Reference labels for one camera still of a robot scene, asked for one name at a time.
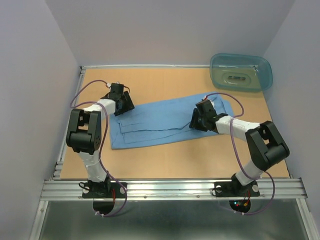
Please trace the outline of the light blue shirt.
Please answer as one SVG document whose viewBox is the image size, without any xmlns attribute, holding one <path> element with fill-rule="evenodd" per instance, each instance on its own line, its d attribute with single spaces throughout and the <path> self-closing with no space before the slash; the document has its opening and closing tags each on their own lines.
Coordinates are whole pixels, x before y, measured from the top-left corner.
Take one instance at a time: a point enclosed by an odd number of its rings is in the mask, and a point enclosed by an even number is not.
<svg viewBox="0 0 320 240">
<path fill-rule="evenodd" d="M 136 105 L 124 114 L 109 117 L 113 150 L 170 144 L 214 136 L 213 131 L 189 127 L 193 110 L 203 93 Z"/>
</svg>

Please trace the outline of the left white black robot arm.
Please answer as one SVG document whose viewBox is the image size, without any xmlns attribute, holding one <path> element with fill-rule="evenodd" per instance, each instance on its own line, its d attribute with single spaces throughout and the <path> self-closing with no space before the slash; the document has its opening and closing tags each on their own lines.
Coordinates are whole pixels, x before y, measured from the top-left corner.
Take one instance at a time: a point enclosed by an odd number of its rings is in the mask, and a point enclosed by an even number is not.
<svg viewBox="0 0 320 240">
<path fill-rule="evenodd" d="M 109 115 L 118 116 L 135 108 L 129 87 L 101 82 L 109 92 L 98 101 L 70 103 L 66 144 L 80 156 L 87 170 L 87 182 L 79 183 L 83 198 L 105 198 L 111 193 L 111 178 L 101 160 Z"/>
</svg>

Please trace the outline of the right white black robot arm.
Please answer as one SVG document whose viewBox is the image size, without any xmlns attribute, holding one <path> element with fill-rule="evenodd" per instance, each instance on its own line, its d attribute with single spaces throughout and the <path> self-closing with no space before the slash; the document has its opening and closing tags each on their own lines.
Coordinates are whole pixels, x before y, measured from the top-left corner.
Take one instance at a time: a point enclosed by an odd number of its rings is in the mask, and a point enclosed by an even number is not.
<svg viewBox="0 0 320 240">
<path fill-rule="evenodd" d="M 230 135 L 233 148 L 236 147 L 234 138 L 247 143 L 250 161 L 240 166 L 240 171 L 231 177 L 231 181 L 222 182 L 215 189 L 217 197 L 242 195 L 251 189 L 253 182 L 263 173 L 290 155 L 285 140 L 272 121 L 247 122 L 226 113 L 218 114 L 208 99 L 196 104 L 189 127 Z"/>
</svg>

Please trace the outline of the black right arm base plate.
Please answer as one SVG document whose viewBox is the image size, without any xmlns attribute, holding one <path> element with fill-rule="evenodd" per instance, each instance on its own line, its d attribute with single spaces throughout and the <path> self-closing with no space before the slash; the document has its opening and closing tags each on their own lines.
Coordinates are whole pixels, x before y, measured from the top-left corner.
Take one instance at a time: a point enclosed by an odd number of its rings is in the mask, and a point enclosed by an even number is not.
<svg viewBox="0 0 320 240">
<path fill-rule="evenodd" d="M 259 197 L 260 191 L 256 181 L 245 186 L 235 181 L 217 181 L 211 195 L 217 198 Z"/>
</svg>

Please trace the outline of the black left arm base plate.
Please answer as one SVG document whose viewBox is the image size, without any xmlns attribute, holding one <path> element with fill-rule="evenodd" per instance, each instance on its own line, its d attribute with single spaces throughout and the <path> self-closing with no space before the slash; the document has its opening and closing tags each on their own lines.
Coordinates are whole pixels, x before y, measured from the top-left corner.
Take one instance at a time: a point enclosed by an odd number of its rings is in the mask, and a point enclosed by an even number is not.
<svg viewBox="0 0 320 240">
<path fill-rule="evenodd" d="M 83 199 L 125 198 L 124 189 L 116 182 L 80 182 Z"/>
</svg>

